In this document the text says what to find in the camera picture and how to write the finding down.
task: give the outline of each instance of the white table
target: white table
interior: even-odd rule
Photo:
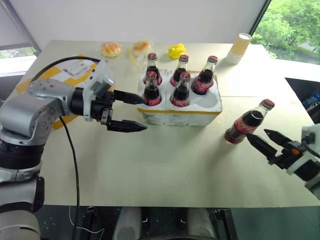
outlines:
[[[115,88],[135,93],[139,73],[129,60],[130,44],[122,45],[121,55],[109,59],[116,70]],[[177,60],[168,57],[170,45],[154,45],[160,69],[177,65]],[[269,166],[247,140],[230,145],[223,138],[234,120],[264,97],[275,102],[255,132],[265,139],[263,129],[268,128],[299,141],[301,127],[313,124],[286,80],[269,68],[270,58],[264,48],[250,45],[241,62],[230,65],[223,58],[231,44],[185,46],[190,70],[200,70],[209,55],[220,59],[216,74],[222,113],[206,127],[150,125],[136,133],[107,131],[99,123],[77,117],[68,128],[78,161],[80,204],[229,208],[320,205],[303,181]],[[91,41],[52,41],[21,81],[63,57],[82,53],[103,58],[97,48],[98,44]],[[136,107],[122,102],[115,102],[113,118],[141,122]],[[64,129],[51,132],[42,160],[45,204],[74,205],[74,164]]]

